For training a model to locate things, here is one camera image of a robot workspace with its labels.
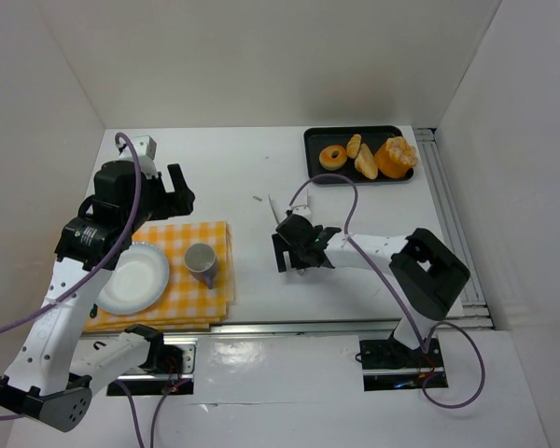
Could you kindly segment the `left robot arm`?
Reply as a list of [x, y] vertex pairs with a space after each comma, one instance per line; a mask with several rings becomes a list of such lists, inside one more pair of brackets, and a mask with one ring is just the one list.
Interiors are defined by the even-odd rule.
[[63, 228], [56, 261], [34, 324], [15, 360], [0, 375], [0, 406], [69, 432], [85, 417], [93, 396], [125, 372], [180, 372], [181, 349], [161, 331], [127, 327], [111, 343], [82, 358], [74, 353], [97, 297], [111, 278], [133, 234], [147, 221], [187, 216], [194, 193], [179, 164], [167, 167], [174, 186], [165, 190], [160, 172], [131, 161], [105, 163], [93, 178], [94, 193]]

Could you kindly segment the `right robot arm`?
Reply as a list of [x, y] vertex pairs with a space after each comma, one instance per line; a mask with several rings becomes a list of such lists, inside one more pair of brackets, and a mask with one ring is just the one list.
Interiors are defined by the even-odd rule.
[[280, 273], [289, 267], [375, 272], [403, 312], [392, 338], [410, 350], [428, 351], [436, 327], [470, 279], [469, 268], [424, 228], [406, 236], [355, 234], [290, 213], [272, 238]]

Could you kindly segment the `glazed ring donut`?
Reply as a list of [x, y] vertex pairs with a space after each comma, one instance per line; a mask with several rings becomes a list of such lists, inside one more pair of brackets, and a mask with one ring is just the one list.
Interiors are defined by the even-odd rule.
[[320, 165], [327, 171], [341, 169], [348, 160], [345, 148], [340, 145], [325, 147], [321, 150], [318, 158]]

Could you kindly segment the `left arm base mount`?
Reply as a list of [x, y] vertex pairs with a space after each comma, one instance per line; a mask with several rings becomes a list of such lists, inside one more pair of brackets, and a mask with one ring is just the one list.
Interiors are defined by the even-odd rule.
[[157, 397], [164, 393], [188, 396], [194, 392], [195, 343], [176, 344], [159, 360], [154, 371], [133, 368], [118, 378], [134, 397]]

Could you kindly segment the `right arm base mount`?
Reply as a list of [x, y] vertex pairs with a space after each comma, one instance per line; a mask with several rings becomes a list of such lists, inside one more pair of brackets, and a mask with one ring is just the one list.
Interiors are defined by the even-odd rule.
[[424, 381], [427, 388], [448, 387], [437, 339], [431, 340], [427, 354], [393, 339], [361, 340], [355, 361], [361, 365], [366, 392], [421, 389]]

